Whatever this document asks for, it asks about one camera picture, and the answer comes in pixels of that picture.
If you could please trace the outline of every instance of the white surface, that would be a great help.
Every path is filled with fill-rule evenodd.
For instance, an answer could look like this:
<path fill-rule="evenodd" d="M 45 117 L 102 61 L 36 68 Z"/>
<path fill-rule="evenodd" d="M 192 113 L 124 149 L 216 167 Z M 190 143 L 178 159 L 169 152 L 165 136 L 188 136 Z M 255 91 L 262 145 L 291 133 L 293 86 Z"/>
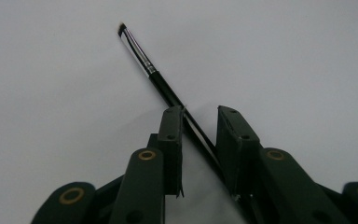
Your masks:
<path fill-rule="evenodd" d="M 316 182 L 358 181 L 358 1 L 0 1 L 0 223 L 118 177 L 158 131 L 166 105 L 122 21 L 213 142 L 227 105 Z M 166 223 L 243 223 L 187 138 L 183 151 Z"/>

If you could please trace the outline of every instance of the silver ferrule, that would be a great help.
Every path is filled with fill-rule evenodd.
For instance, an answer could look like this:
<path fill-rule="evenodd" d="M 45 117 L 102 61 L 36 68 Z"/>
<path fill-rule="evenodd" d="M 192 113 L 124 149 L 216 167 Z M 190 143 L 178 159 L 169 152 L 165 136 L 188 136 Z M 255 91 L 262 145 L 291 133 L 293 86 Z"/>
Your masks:
<path fill-rule="evenodd" d="M 146 57 L 144 51 L 141 49 L 141 47 L 139 47 L 129 29 L 125 28 L 120 37 L 127 48 L 130 50 L 136 62 L 141 65 L 142 70 L 144 70 L 147 77 L 149 77 L 150 74 L 157 72 L 157 69 Z"/>

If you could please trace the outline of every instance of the brush tip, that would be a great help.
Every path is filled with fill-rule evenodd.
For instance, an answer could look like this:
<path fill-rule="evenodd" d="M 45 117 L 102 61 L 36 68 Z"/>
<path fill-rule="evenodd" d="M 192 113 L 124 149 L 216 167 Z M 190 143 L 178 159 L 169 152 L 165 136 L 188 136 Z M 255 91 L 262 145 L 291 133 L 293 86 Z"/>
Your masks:
<path fill-rule="evenodd" d="M 121 34 L 123 34 L 124 30 L 127 29 L 127 26 L 124 25 L 124 23 L 121 23 L 120 26 L 118 27 L 118 35 L 121 37 Z"/>

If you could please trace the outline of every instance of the brush bristles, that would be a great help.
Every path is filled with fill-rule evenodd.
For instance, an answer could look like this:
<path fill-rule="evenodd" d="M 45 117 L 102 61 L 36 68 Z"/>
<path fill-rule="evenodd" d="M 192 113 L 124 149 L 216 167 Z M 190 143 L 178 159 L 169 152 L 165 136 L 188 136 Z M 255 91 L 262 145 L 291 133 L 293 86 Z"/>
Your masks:
<path fill-rule="evenodd" d="M 124 30 L 127 29 L 127 26 L 124 25 L 124 23 L 120 24 L 120 27 L 118 28 L 118 35 L 121 37 L 121 34 L 123 34 Z"/>

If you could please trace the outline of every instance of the white background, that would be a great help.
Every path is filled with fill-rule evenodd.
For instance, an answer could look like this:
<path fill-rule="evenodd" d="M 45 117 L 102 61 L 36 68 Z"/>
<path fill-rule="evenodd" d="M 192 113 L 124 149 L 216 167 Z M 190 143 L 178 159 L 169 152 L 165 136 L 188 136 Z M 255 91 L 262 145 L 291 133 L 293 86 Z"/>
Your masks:
<path fill-rule="evenodd" d="M 119 37 L 125 22 L 215 142 L 217 107 L 314 181 L 358 181 L 358 0 L 0 1 L 0 223 L 29 223 L 73 181 L 122 175 L 167 106 Z M 184 138 L 185 198 L 166 223 L 244 223 Z"/>

